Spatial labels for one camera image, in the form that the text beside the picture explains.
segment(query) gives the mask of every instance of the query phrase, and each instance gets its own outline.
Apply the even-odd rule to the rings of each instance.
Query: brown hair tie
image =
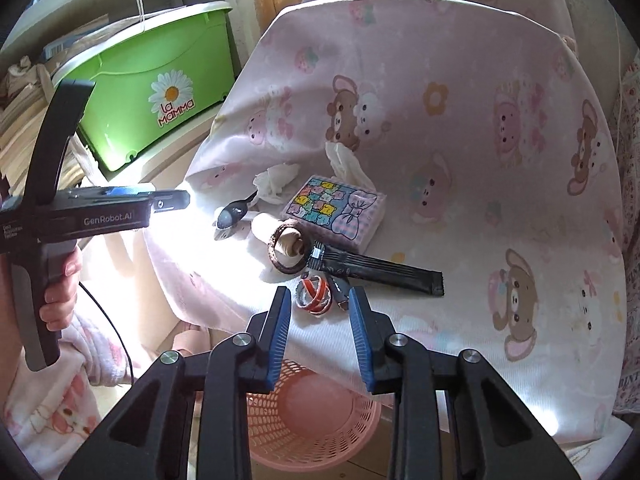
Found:
[[[300,233],[300,240],[302,241],[302,247],[300,248],[300,254],[302,258],[298,261],[294,266],[287,267],[281,264],[276,256],[276,244],[282,236],[282,233],[287,228],[295,229]],[[311,238],[305,233],[302,225],[299,222],[296,222],[293,219],[285,220],[282,224],[280,224],[276,230],[273,232],[271,237],[269,238],[269,243],[267,244],[267,252],[269,254],[269,259],[273,266],[278,269],[283,274],[297,274],[302,269],[306,267],[306,261],[311,256],[311,249],[313,248],[313,244],[311,243]]]

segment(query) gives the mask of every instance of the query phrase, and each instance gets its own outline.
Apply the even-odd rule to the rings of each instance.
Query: metal screw head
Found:
[[[389,342],[393,346],[404,346],[409,342],[409,340],[404,334],[392,334],[389,336]]]
[[[251,334],[236,334],[231,341],[236,346],[247,346],[251,342]]]
[[[464,350],[462,352],[462,358],[467,363],[479,363],[481,355],[480,355],[480,352],[478,350],[473,350],[471,348],[468,348],[467,350]]]
[[[168,352],[164,352],[160,356],[160,361],[162,362],[162,364],[172,365],[178,360],[179,357],[180,354],[178,354],[178,352],[176,352],[175,350],[169,350]]]

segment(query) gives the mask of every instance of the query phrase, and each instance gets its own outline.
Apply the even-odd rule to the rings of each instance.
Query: pink laundry basket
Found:
[[[350,459],[380,420],[380,403],[289,360],[273,392],[246,400],[251,457],[280,471],[320,471]]]

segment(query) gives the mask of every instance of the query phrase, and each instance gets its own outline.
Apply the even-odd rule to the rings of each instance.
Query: spoon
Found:
[[[256,189],[250,197],[244,200],[235,200],[225,206],[218,215],[216,227],[221,230],[226,230],[231,229],[233,226],[238,224],[238,222],[241,221],[249,211],[249,204],[257,195],[258,190]]]

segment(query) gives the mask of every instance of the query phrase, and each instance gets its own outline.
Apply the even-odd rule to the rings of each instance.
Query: finger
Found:
[[[77,274],[82,269],[82,251],[80,247],[76,246],[69,256],[66,257],[64,264],[62,265],[62,275],[71,276]]]
[[[73,301],[66,301],[65,303],[47,304],[40,309],[40,319],[45,323],[60,321],[65,319],[69,314],[72,314],[75,306],[76,298],[74,298]]]
[[[50,332],[57,332],[58,330],[64,330],[69,325],[71,325],[71,320],[73,319],[73,314],[69,314],[65,317],[65,319],[61,319],[59,321],[53,321],[51,323],[47,323],[47,330]]]
[[[80,274],[62,278],[59,282],[53,283],[44,291],[44,301],[46,303],[65,303],[71,301],[78,292],[78,282]]]

